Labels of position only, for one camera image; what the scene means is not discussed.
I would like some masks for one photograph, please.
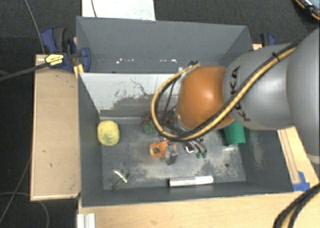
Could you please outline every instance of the wooden board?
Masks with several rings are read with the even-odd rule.
[[[36,64],[44,56],[36,56]],[[31,200],[75,198],[80,192],[75,75],[45,68],[35,73]]]

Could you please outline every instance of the green object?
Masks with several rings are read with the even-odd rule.
[[[156,132],[156,128],[152,120],[149,120],[146,125],[142,126],[142,131],[145,134],[153,134]]]
[[[228,145],[246,143],[245,129],[240,123],[234,122],[223,130]]]

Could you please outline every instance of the wooden table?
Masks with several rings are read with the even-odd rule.
[[[43,63],[43,56],[36,57]],[[80,192],[76,78],[59,69],[35,74],[31,200],[76,198]],[[302,171],[319,182],[295,128],[279,131],[291,179]],[[302,192],[168,203],[82,208],[102,227],[272,227],[276,216]],[[320,196],[299,215],[295,227],[319,227]]]

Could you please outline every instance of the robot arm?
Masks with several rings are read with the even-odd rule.
[[[286,46],[265,47],[233,61],[223,81],[224,98],[229,98],[272,53]],[[301,41],[288,58],[265,73],[231,114],[236,121],[253,130],[276,130],[295,125],[319,176],[319,29]]]

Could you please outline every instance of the gray cardboard panel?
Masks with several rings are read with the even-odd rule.
[[[92,55],[90,72],[170,73],[195,60],[226,66],[231,59],[220,60],[229,49],[252,49],[245,26],[85,17],[76,26],[78,48]]]

